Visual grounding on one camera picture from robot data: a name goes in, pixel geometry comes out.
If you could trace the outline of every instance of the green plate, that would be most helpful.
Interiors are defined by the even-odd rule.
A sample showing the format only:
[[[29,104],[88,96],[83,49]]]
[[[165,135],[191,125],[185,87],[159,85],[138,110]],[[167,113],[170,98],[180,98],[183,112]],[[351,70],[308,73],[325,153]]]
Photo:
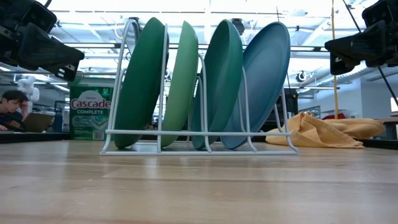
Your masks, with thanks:
[[[152,18],[143,29],[131,55],[116,112],[115,129],[144,130],[151,122],[159,97],[162,72],[164,25]],[[115,134],[117,148],[141,138],[138,134]]]
[[[208,130],[223,131],[234,109],[242,79],[243,49],[232,23],[223,20],[215,30],[205,57],[207,74]],[[200,131],[200,89],[193,103],[192,130]],[[209,136],[209,143],[218,136]],[[203,136],[192,137],[193,147],[205,147]]]
[[[198,37],[193,27],[184,21],[162,130],[181,131],[187,121],[197,71]],[[162,136],[162,147],[172,144],[177,137]]]

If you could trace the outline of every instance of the white wire rack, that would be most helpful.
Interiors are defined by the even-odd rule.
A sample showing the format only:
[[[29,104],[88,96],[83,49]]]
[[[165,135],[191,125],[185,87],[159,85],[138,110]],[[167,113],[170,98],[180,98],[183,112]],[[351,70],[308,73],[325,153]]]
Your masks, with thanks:
[[[190,130],[190,123],[191,123],[191,117],[192,115],[190,114],[190,118],[188,119],[188,131],[163,131],[162,130],[162,112],[163,112],[163,97],[164,97],[164,74],[165,74],[165,68],[166,68],[166,53],[167,53],[167,24],[165,25],[165,32],[164,32],[164,46],[163,46],[163,58],[162,58],[162,74],[161,74],[161,83],[160,83],[160,96],[159,96],[159,120],[158,120],[158,130],[152,131],[152,130],[116,130],[114,128],[115,124],[115,114],[116,110],[118,108],[118,103],[119,103],[119,94],[120,94],[120,89],[122,87],[122,80],[123,80],[123,75],[125,74],[126,69],[121,69],[121,62],[123,59],[123,51],[124,51],[124,45],[126,43],[126,36],[128,33],[128,29],[130,29],[132,26],[136,26],[135,21],[130,20],[126,24],[126,28],[124,29],[123,33],[123,39],[121,43],[121,49],[120,49],[120,55],[119,55],[119,62],[118,62],[118,67],[116,70],[116,77],[115,77],[115,84],[114,84],[114,91],[112,95],[112,104],[111,104],[111,111],[109,113],[109,123],[108,123],[108,129],[105,131],[106,133],[106,141],[105,145],[101,150],[101,155],[104,156],[133,156],[133,155],[291,155],[291,154],[297,154],[298,149],[292,144],[292,141],[290,140],[291,133],[288,131],[289,127],[287,124],[287,110],[286,110],[286,101],[285,101],[285,91],[282,88],[281,89],[281,98],[282,98],[282,110],[283,110],[283,115],[284,115],[284,123],[285,123],[285,131],[282,130],[282,127],[279,123],[279,115],[278,115],[278,110],[277,106],[274,106],[274,111],[275,111],[275,118],[277,120],[277,127],[279,129],[279,133],[252,133],[250,132],[250,117],[249,117],[249,106],[248,106],[248,87],[247,87],[247,81],[246,81],[246,72],[244,69],[242,70],[242,76],[243,76],[243,83],[244,83],[244,98],[245,98],[245,123],[246,123],[246,129],[244,128],[244,121],[243,121],[243,116],[242,116],[242,108],[241,108],[241,99],[238,95],[238,106],[239,106],[239,114],[240,114],[240,121],[241,121],[241,132],[209,132],[208,131],[208,117],[207,117],[207,85],[206,85],[206,67],[204,63],[203,57],[199,55],[200,62],[202,65],[202,76],[197,77],[198,80],[198,88],[200,88],[200,105],[201,105],[201,111],[200,111],[200,116],[201,116],[201,131],[191,131]],[[145,134],[145,135],[156,135],[157,140],[156,142],[153,141],[152,146],[154,147],[151,151],[109,151],[109,146],[111,144],[111,135],[112,134]],[[206,151],[162,151],[161,148],[161,141],[162,141],[162,135],[177,135],[177,136],[187,136],[187,143],[189,144],[189,136],[204,136],[205,137],[205,148]],[[235,151],[235,150],[230,150],[230,151],[214,151],[212,150],[208,136],[246,136],[247,137],[247,142],[248,145],[251,149],[251,151]],[[257,150],[256,147],[254,147],[251,138],[253,136],[286,136],[288,145],[291,150],[288,151],[264,151],[264,150]]]

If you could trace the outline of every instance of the dish towel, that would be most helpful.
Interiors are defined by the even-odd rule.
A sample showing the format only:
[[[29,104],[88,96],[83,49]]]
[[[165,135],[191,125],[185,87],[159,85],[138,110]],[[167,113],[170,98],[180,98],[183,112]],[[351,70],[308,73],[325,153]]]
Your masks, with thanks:
[[[368,139],[381,134],[385,129],[382,121],[373,119],[328,119],[320,120],[310,113],[299,113],[289,119],[289,131],[294,146],[364,148],[356,139]],[[268,133],[279,132],[273,129]],[[267,136],[271,144],[287,146],[285,136]]]

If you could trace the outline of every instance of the wooden table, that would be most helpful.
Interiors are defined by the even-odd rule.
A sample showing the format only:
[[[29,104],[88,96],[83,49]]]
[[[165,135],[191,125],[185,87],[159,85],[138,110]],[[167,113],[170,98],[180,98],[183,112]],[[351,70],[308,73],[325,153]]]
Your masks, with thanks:
[[[102,145],[0,145],[0,223],[398,220],[398,151],[309,148],[299,156],[100,157]]]

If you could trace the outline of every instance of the cascade complete box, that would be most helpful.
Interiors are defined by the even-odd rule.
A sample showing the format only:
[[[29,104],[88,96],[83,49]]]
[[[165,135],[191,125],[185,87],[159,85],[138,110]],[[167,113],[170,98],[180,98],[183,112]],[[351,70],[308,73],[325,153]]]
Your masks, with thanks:
[[[70,134],[74,140],[104,140],[113,88],[71,86]]]

